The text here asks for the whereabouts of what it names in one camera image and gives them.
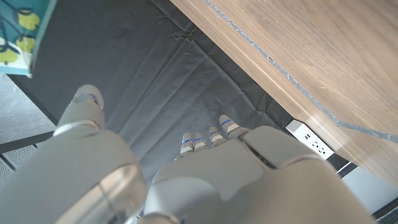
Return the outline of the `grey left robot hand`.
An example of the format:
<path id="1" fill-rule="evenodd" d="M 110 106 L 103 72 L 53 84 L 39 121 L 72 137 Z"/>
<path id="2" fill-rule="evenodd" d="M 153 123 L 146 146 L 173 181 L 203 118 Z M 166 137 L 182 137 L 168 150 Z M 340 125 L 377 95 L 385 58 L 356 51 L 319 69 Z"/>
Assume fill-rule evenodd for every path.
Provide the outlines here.
<path id="1" fill-rule="evenodd" d="M 117 134 L 103 97 L 76 91 L 51 138 L 1 189 L 2 223 L 373 223 L 322 157 L 268 126 L 227 116 L 183 136 L 177 158 L 150 185 Z"/>

